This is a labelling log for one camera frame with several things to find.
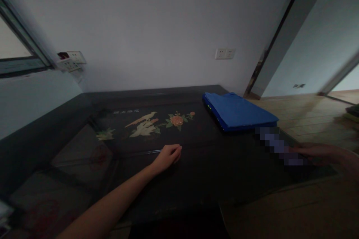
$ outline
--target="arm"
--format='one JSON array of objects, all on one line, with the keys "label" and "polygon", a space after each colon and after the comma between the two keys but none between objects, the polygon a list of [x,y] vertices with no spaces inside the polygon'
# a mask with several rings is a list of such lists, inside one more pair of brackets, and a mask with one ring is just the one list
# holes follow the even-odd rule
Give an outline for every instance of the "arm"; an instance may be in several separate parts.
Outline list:
[{"label": "arm", "polygon": [[294,148],[293,151],[308,155],[309,160],[319,157],[320,162],[314,162],[317,165],[340,164],[345,172],[359,182],[359,155],[337,146],[303,143],[302,148]]},{"label": "arm", "polygon": [[87,239],[106,236],[147,183],[179,160],[181,149],[178,144],[164,146],[152,164],[91,206],[57,238]]}]

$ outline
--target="window frame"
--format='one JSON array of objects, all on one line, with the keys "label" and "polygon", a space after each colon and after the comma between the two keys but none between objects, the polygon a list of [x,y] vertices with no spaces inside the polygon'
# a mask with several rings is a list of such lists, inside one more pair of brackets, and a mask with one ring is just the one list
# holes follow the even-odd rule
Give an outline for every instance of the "window frame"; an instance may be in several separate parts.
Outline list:
[{"label": "window frame", "polygon": [[8,0],[0,0],[0,19],[3,19],[20,42],[25,46],[25,48],[31,53],[31,56],[18,57],[18,58],[3,58],[0,59],[0,62],[11,61],[16,63],[16,61],[27,61],[27,60],[40,60],[43,64],[42,67],[34,67],[26,70],[12,71],[9,73],[0,74],[0,78],[16,77],[21,75],[26,75],[33,72],[40,72],[47,69],[54,69],[49,60],[49,57],[43,52],[38,43],[35,41],[33,36],[26,29],[22,23],[19,15],[16,10],[12,7],[11,3]]}]

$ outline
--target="forearm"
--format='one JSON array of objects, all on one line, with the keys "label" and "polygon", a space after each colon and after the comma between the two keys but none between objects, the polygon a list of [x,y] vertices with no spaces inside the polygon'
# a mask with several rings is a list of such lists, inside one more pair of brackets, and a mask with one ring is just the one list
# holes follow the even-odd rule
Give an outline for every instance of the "forearm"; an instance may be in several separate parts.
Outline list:
[{"label": "forearm", "polygon": [[155,175],[147,166],[91,206],[58,238],[103,238]]}]

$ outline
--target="painted bird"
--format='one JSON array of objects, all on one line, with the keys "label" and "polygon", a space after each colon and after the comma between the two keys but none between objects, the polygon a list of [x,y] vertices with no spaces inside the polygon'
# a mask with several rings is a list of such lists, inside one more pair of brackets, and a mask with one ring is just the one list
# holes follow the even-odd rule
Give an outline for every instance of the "painted bird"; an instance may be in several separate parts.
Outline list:
[{"label": "painted bird", "polygon": [[129,127],[129,126],[131,126],[131,125],[137,124],[137,123],[139,123],[139,122],[141,122],[141,121],[144,121],[144,120],[147,121],[147,120],[149,120],[150,118],[152,118],[156,113],[157,113],[157,112],[151,112],[151,114],[145,115],[145,116],[143,116],[143,117],[141,117],[141,118],[135,120],[134,122],[132,122],[132,123],[130,123],[129,125],[125,126],[125,128],[126,128],[126,127]]}]

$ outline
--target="window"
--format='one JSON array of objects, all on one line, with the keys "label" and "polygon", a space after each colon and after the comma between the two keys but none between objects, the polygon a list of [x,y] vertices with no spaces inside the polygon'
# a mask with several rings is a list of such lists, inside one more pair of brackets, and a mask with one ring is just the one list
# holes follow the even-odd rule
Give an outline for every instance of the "window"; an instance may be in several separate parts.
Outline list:
[{"label": "window", "polygon": [[5,0],[0,0],[0,78],[52,68]]}]

